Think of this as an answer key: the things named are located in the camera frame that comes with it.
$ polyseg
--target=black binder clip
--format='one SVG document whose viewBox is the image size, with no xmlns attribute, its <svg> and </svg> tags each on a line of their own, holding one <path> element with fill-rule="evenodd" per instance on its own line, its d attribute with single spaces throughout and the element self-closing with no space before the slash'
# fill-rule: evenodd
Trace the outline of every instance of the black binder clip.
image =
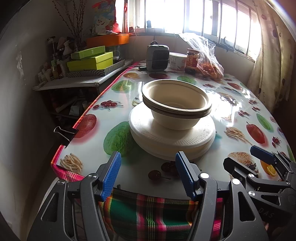
<svg viewBox="0 0 296 241">
<path fill-rule="evenodd" d="M 76 133 L 78 132 L 78 129 L 71 128 L 69 131 L 63 130 L 61 127 L 57 126 L 54 129 L 54 133 L 60 134 L 62 138 L 62 145 L 68 146 L 70 141 L 74 138 Z"/>
</svg>

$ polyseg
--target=window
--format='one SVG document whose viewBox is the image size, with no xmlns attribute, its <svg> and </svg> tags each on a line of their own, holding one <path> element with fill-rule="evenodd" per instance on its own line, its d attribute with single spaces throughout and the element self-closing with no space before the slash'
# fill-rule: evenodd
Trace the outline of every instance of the window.
<svg viewBox="0 0 296 241">
<path fill-rule="evenodd" d="M 129 23 L 137 33 L 194 32 L 256 59 L 261 28 L 256 12 L 243 1 L 129 0 Z"/>
</svg>

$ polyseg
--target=window sill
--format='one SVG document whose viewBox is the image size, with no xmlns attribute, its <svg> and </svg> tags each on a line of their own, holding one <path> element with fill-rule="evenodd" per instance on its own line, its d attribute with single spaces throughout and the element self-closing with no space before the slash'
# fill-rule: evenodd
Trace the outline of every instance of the window sill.
<svg viewBox="0 0 296 241">
<path fill-rule="evenodd" d="M 152 36 L 167 36 L 167 37 L 180 38 L 179 34 L 159 33 L 159 32 L 146 32 L 145 33 L 145 32 L 138 32 L 138 31 L 136 33 L 137 33 L 137 36 L 151 36 L 152 35 Z M 135 33 L 129 33 L 129 35 L 130 36 L 136 36 Z M 245 54 L 242 54 L 242 53 L 240 53 L 240 52 L 238 52 L 238 51 L 236 51 L 234 49 L 228 48 L 228 47 L 226 47 L 226 46 L 224 46 L 222 44 L 218 44 L 216 42 L 214 42 L 214 43 L 216 44 L 216 47 L 223 48 L 225 50 L 228 50 L 230 52 L 238 54 L 239 56 L 244 57 L 244 58 L 248 59 L 249 61 L 252 61 L 253 63 L 255 63 L 254 59 L 252 59 L 251 57 L 246 56 Z"/>
</svg>

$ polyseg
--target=green box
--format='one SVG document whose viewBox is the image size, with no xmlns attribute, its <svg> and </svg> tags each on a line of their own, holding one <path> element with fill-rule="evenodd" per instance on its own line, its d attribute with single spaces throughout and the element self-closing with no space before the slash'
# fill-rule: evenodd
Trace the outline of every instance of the green box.
<svg viewBox="0 0 296 241">
<path fill-rule="evenodd" d="M 107 52 L 95 57 L 67 62 L 70 72 L 82 70 L 105 69 L 113 64 L 113 52 Z"/>
<path fill-rule="evenodd" d="M 72 59 L 83 59 L 90 56 L 97 56 L 99 54 L 105 53 L 105 46 L 94 47 L 90 49 L 81 50 L 76 53 L 71 54 Z"/>
</svg>

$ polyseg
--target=orange container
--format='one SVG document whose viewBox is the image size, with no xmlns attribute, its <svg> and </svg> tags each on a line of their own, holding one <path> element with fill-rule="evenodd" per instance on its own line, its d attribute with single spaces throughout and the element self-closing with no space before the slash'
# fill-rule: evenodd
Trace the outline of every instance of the orange container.
<svg viewBox="0 0 296 241">
<path fill-rule="evenodd" d="M 116 46 L 129 43 L 129 34 L 108 34 L 86 39 L 87 48 Z"/>
</svg>

